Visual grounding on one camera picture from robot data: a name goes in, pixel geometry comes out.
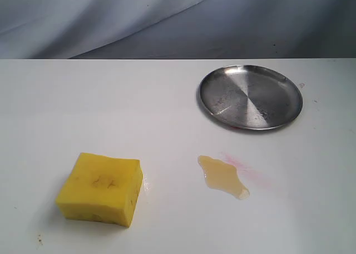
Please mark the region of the yellowish liquid spill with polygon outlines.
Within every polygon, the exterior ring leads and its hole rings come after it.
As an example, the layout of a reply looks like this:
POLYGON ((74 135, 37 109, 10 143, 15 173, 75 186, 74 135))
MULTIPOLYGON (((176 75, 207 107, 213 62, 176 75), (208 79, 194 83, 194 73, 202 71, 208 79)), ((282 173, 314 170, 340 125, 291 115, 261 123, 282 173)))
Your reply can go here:
POLYGON ((235 166, 208 156, 199 156, 198 163, 209 188, 226 192, 239 200, 250 196, 250 191, 240 181, 235 166))

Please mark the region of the yellow sponge block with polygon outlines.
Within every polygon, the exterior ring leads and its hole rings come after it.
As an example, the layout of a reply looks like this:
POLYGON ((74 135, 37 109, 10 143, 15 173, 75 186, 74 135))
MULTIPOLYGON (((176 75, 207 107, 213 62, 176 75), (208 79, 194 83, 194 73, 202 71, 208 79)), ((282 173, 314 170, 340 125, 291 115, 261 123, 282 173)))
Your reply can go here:
POLYGON ((130 227, 142 180, 139 160, 81 153, 56 205, 70 220, 130 227))

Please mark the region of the round steel plate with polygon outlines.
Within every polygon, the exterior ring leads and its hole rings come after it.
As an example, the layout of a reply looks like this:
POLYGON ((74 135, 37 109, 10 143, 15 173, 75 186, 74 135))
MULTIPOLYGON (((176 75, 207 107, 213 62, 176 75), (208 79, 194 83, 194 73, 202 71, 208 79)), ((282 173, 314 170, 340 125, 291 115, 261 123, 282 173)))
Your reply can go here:
POLYGON ((207 74, 197 89, 201 109, 226 126, 267 131, 294 121, 303 108, 298 87, 283 74, 256 65, 234 65, 207 74))

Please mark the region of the grey backdrop cloth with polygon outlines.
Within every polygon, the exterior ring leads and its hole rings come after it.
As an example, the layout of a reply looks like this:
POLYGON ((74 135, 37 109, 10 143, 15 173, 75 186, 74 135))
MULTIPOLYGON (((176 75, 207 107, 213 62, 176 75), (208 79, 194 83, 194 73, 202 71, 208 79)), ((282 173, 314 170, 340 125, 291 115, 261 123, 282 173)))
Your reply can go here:
POLYGON ((355 0, 1 0, 1 58, 355 57, 355 0))

